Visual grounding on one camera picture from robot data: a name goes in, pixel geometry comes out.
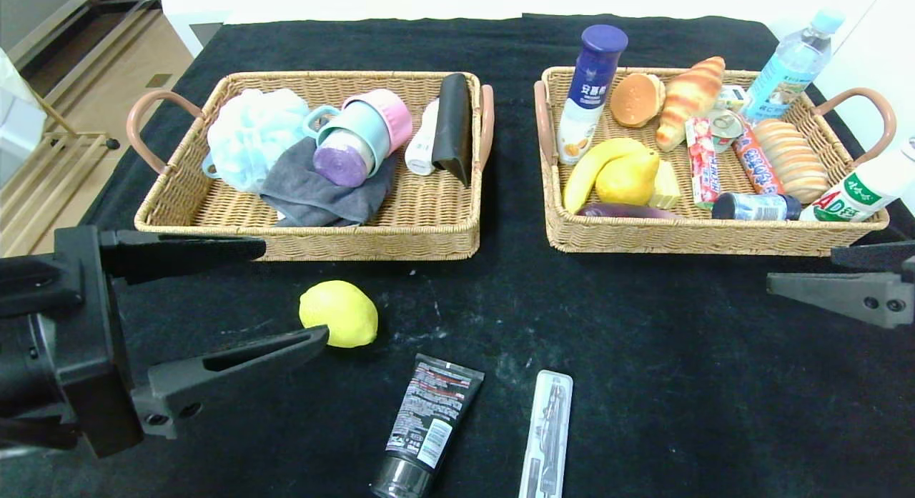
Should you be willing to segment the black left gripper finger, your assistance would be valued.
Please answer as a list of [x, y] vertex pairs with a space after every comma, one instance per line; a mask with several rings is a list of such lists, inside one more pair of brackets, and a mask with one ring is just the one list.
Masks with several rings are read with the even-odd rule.
[[155, 364], [147, 370], [147, 383], [132, 392], [140, 425], [147, 435], [176, 439], [202, 412], [210, 413], [242, 396], [274, 371], [313, 360], [329, 338], [330, 329], [318, 325]]
[[266, 241], [252, 236], [192, 236], [146, 231], [102, 231], [102, 267], [115, 279], [141, 284], [183, 277], [266, 254]]

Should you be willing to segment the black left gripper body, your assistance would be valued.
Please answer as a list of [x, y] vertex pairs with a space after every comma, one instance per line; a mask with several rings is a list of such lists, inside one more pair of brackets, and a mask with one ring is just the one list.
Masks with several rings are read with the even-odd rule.
[[51, 254], [2, 259], [2, 452], [72, 450], [98, 458], [144, 437], [105, 254], [116, 231], [56, 232]]

